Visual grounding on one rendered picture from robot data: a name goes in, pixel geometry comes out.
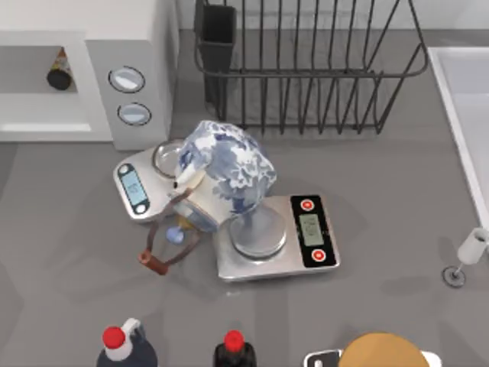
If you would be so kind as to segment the white sink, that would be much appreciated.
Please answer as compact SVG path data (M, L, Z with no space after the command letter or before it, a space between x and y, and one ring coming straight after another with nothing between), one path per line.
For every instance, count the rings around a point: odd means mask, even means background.
M478 221L489 229L489 47L431 47L429 58Z

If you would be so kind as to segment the round grey microwave knob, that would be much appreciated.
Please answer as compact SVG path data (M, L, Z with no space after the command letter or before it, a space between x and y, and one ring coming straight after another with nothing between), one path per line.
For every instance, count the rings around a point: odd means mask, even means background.
M144 75L133 67L121 67L108 73L109 84L120 93L137 93L145 86Z
M122 122L130 126L146 125L152 118L150 109L136 102L119 106L117 115Z

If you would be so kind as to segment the dark jug with red cap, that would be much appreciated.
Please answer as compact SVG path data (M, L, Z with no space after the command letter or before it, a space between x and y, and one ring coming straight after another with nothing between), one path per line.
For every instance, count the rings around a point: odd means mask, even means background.
M102 344L95 367L160 367L142 322L133 317L122 326L106 327Z

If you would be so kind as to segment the dark bottle with red cap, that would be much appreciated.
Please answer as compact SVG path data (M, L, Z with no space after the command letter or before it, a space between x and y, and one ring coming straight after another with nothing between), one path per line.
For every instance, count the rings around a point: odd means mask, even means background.
M257 367L255 349L240 330L229 330L215 347L213 367Z

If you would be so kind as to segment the white scale under board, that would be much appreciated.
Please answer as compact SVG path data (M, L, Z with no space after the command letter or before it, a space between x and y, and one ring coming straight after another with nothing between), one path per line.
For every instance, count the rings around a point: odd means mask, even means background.
M310 352L304 357L302 367L338 367L342 353L342 349ZM442 367L442 360L434 352L422 351L422 354L429 367Z

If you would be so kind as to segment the dark bottle with patterned label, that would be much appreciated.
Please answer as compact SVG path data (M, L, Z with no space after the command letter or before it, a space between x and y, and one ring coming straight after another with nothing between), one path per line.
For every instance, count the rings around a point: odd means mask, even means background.
M66 51L63 47L61 47L57 53L55 61L47 73L46 80L55 90L66 91L71 87L73 83L73 75Z

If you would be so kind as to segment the silver scale with blue display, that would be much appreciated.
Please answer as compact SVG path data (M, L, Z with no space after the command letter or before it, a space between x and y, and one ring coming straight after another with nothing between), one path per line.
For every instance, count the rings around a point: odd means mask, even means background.
M183 140L163 142L125 158L113 171L119 196L130 218L150 222L170 199Z

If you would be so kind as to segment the silver scale with black panel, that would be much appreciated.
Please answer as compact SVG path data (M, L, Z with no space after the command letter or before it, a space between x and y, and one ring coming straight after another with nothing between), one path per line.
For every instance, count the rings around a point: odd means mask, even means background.
M214 235L218 276L254 281L331 271L341 264L323 195L265 197Z

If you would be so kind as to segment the blue and white teapot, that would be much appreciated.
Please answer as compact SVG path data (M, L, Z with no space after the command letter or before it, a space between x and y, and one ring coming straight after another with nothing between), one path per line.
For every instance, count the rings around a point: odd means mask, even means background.
M180 146L176 166L165 189L162 213L151 223L138 261L165 275L182 261L203 235L256 209L277 180L277 172L259 143L236 125L202 120ZM175 214L166 243L186 241L175 256L161 261L153 255L154 240L164 218Z

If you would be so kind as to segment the dark cutlery holder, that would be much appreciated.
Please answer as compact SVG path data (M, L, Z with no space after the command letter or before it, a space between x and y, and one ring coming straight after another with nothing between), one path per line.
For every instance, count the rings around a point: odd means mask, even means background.
M236 9L196 0L195 11L194 31L202 62L205 100L217 108L221 100L222 78L216 75L226 75L230 70L236 36Z

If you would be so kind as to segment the round tan wooden board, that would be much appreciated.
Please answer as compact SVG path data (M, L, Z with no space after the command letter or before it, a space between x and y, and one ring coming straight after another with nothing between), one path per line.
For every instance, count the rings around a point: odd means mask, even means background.
M421 350L394 333L371 332L353 339L338 367L429 367Z

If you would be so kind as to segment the pale microwave oven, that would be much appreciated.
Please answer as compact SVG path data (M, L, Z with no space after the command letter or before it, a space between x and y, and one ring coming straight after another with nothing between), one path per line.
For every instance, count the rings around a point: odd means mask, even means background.
M46 80L63 47L73 83ZM119 151L144 150L168 139L180 37L162 30L146 39L89 39L80 32L0 32L0 141L108 141ZM137 93L120 93L108 73L133 67L145 78ZM122 122L118 107L148 107L142 126Z

